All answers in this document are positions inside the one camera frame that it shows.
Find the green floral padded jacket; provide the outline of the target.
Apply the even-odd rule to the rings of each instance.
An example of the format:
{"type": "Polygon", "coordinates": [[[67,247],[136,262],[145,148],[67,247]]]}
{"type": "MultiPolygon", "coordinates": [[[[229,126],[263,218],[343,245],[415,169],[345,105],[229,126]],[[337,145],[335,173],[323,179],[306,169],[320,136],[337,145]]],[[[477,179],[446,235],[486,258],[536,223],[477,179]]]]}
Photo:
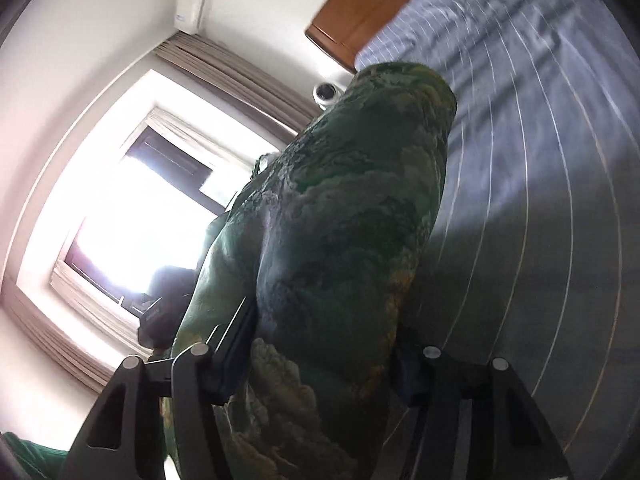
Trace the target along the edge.
{"type": "Polygon", "coordinates": [[[234,478],[372,476],[456,111],[427,66],[369,66],[234,203],[174,341],[203,341],[256,301],[250,366],[215,412],[234,478]]]}

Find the bright window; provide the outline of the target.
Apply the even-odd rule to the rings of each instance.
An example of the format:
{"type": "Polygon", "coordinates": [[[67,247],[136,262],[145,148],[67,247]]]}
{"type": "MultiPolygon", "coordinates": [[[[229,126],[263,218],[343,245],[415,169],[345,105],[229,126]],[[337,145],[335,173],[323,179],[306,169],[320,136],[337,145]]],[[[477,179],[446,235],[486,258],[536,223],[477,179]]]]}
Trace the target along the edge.
{"type": "Polygon", "coordinates": [[[279,141],[226,104],[149,70],[99,120],[76,155],[87,194],[51,281],[65,299],[137,320],[175,275],[188,293],[210,222],[229,209],[256,159],[279,141]]]}

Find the blue checked bed cover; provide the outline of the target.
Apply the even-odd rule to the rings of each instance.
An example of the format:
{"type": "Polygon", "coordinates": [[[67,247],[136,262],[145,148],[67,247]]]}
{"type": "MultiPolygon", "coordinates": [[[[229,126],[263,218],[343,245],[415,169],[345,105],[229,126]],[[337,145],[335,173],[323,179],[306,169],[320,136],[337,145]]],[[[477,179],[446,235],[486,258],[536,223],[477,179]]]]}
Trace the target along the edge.
{"type": "Polygon", "coordinates": [[[639,60],[602,0],[410,0],[358,55],[431,66],[458,112],[409,324],[512,363],[574,474],[639,419],[639,60]]]}

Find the beige curtain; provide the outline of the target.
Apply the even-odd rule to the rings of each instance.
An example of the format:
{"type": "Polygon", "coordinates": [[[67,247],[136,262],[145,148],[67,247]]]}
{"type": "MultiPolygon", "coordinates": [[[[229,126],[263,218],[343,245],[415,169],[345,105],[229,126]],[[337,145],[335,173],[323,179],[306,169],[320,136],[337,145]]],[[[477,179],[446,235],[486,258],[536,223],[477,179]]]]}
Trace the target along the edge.
{"type": "Polygon", "coordinates": [[[204,86],[238,102],[254,121],[290,143],[320,108],[239,55],[201,36],[177,32],[154,54],[204,86]]]}

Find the white round fan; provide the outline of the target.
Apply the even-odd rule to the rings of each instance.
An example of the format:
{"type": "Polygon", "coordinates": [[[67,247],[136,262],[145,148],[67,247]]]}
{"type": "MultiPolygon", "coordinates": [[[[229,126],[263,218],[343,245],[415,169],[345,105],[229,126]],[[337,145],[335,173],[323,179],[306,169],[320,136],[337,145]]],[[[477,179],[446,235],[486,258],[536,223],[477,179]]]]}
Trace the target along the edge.
{"type": "Polygon", "coordinates": [[[319,82],[312,90],[312,97],[320,110],[328,110],[334,106],[343,94],[344,91],[340,87],[327,81],[319,82]]]}

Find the brown wooden headboard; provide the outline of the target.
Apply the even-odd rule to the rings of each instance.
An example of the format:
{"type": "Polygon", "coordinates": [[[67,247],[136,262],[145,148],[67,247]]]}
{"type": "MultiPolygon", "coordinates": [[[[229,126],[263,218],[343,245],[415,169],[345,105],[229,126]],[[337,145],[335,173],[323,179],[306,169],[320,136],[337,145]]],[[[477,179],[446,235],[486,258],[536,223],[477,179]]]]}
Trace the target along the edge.
{"type": "Polygon", "coordinates": [[[333,61],[355,71],[363,47],[409,0],[326,0],[305,36],[333,61]]]}

